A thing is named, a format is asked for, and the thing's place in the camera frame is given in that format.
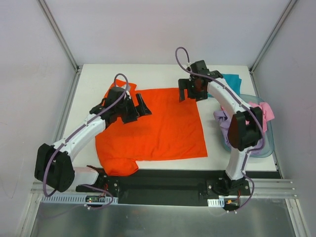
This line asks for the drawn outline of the orange t-shirt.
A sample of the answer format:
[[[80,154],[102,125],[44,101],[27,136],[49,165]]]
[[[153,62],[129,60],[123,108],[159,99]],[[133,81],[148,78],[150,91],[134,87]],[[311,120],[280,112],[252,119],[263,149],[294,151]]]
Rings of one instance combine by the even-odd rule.
[[[124,124],[119,118],[95,137],[100,164],[111,176],[129,176],[138,161],[203,158],[207,149],[195,100],[179,101],[177,88],[138,90],[130,84],[130,95],[139,93],[152,112]]]

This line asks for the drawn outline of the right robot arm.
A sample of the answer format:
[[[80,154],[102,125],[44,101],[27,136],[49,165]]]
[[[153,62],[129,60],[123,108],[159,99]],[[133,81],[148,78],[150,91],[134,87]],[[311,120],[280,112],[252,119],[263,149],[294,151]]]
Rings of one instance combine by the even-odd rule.
[[[228,141],[231,155],[223,178],[212,185],[214,193],[222,196],[235,194],[244,184],[245,167],[250,153],[259,140],[264,139],[263,112],[259,107],[245,103],[227,84],[218,71],[210,71],[203,60],[189,64],[184,69],[188,79],[179,79],[179,100],[186,97],[196,101],[211,94],[231,119]]]

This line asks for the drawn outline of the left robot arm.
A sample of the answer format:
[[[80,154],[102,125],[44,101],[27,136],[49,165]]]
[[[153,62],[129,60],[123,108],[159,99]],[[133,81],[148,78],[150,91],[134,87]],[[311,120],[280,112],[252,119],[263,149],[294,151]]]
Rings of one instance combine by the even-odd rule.
[[[73,167],[73,161],[79,152],[96,135],[106,130],[121,118],[124,124],[137,121],[139,117],[151,115],[141,94],[136,94],[137,105],[124,87],[112,87],[107,97],[94,106],[84,122],[67,138],[54,144],[42,144],[38,148],[35,166],[35,178],[42,181],[45,196],[50,194],[46,187],[55,192],[64,192],[69,188],[87,185],[93,192],[104,188],[104,179],[100,172],[92,167]]]

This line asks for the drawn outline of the lavender t-shirt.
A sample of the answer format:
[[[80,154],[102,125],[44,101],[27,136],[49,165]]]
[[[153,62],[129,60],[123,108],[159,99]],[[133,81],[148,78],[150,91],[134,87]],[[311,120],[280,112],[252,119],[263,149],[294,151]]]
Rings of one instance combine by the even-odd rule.
[[[231,144],[229,142],[228,139],[228,131],[229,131],[229,127],[231,125],[231,118],[229,117],[229,115],[227,114],[226,111],[223,110],[219,110],[219,111],[215,111],[213,113],[215,121],[218,122],[221,133],[222,133],[222,137],[223,137],[223,142],[226,146],[226,148],[228,148],[229,150],[231,149]]]

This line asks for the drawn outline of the folded teal t-shirt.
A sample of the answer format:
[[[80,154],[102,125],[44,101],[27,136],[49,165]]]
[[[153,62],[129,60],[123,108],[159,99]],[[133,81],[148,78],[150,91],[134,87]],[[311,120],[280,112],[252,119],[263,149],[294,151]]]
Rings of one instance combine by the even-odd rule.
[[[236,94],[240,94],[241,89],[241,78],[236,74],[223,74],[225,81],[228,86],[234,91]]]

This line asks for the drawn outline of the pink t-shirt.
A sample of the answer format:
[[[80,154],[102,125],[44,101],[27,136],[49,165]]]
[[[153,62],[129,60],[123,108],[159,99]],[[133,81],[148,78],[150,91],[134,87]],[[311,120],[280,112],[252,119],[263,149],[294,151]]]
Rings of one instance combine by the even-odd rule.
[[[267,102],[260,102],[259,104],[249,102],[249,105],[253,108],[260,107],[263,112],[263,132],[265,133],[267,128],[267,123],[275,118],[274,113]]]

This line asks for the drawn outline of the clear blue plastic basket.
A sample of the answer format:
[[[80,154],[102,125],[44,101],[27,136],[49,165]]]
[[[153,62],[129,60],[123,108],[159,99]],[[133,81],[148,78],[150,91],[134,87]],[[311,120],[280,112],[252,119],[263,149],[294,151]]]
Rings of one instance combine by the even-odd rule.
[[[261,98],[256,97],[256,96],[252,96],[252,95],[240,94],[239,96],[247,104],[249,102],[253,102],[253,103],[256,103],[256,104],[259,104],[260,102],[265,102]],[[267,123],[267,128],[268,128],[268,130],[264,133],[265,134],[265,145],[264,145],[264,147],[261,150],[259,150],[259,151],[251,152],[251,155],[250,155],[251,157],[253,157],[253,158],[266,158],[266,157],[268,157],[269,155],[271,155],[273,153],[273,151],[274,151],[274,138],[273,138],[273,130],[272,130],[271,121],[269,121]],[[227,151],[230,152],[231,149],[229,150],[228,148],[226,148],[226,146],[225,146],[225,144],[223,142],[222,135],[221,135],[221,142],[222,142],[223,147]]]

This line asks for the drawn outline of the left frame post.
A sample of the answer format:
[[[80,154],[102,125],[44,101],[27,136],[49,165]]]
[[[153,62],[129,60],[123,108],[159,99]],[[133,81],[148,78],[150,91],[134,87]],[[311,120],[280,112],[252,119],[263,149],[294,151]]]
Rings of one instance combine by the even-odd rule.
[[[69,60],[70,64],[72,65],[72,68],[77,72],[79,70],[79,65],[77,64],[47,2],[45,0],[37,0],[37,3],[39,4],[44,16],[46,17],[48,23],[51,26],[51,29],[55,36],[57,37],[64,53],[66,54],[67,59]]]

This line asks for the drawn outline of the frame post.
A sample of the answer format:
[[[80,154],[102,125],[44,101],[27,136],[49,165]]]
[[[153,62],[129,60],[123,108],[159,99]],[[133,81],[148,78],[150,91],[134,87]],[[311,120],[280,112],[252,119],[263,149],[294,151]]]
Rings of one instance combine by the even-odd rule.
[[[268,49],[270,48],[270,46],[272,45],[273,41],[277,37],[279,31],[281,30],[282,26],[285,24],[288,16],[292,12],[292,10],[295,7],[295,5],[297,4],[297,2],[298,2],[298,0],[289,0],[288,3],[286,4],[286,6],[285,6],[284,10],[282,11],[280,17],[276,21],[276,23],[275,23],[274,27],[272,28],[269,36],[265,40],[265,42],[264,42],[262,48],[260,49],[257,57],[255,58],[255,61],[249,67],[249,72],[250,72],[251,75],[255,72],[256,68],[259,66],[260,62],[262,61],[262,59],[264,58],[264,56],[267,53]]]
[[[66,54],[67,59],[69,60],[70,64],[72,65],[72,68],[77,72],[79,70],[79,65],[77,64],[47,2],[45,0],[37,0],[37,3],[39,4],[44,16],[46,17],[48,23],[51,26],[51,29],[55,36],[57,37],[64,53]]]

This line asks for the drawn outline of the aluminium frame rail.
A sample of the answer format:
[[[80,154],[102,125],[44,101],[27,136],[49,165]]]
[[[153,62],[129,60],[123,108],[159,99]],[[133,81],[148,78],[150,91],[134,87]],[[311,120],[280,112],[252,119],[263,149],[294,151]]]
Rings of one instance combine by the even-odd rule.
[[[252,193],[253,198],[279,198],[279,199],[298,199],[297,189],[294,187],[292,180],[288,179],[253,179],[253,183],[248,181],[245,187],[239,188],[246,191],[246,196]],[[34,182],[30,193],[43,194],[42,183]],[[74,187],[69,188],[63,193],[56,192],[55,194],[87,194],[90,191],[78,192]]]

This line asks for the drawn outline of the right frame post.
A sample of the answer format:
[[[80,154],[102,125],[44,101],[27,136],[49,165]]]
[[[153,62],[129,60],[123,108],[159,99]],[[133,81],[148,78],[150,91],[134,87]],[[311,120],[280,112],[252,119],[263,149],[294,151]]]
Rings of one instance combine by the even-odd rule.
[[[273,41],[277,37],[279,31],[281,30],[282,26],[285,24],[288,16],[292,12],[292,10],[295,7],[295,5],[297,4],[297,2],[298,2],[298,0],[289,0],[288,3],[286,4],[286,6],[285,6],[284,10],[282,11],[280,17],[276,21],[276,23],[275,23],[274,27],[272,28],[269,36],[265,40],[265,42],[264,42],[262,48],[260,49],[257,57],[255,58],[255,61],[249,67],[249,72],[250,72],[251,75],[255,72],[256,68],[259,66],[260,62],[262,61],[262,59],[264,58],[264,56],[267,53],[268,49],[270,48],[270,46],[272,45]]]

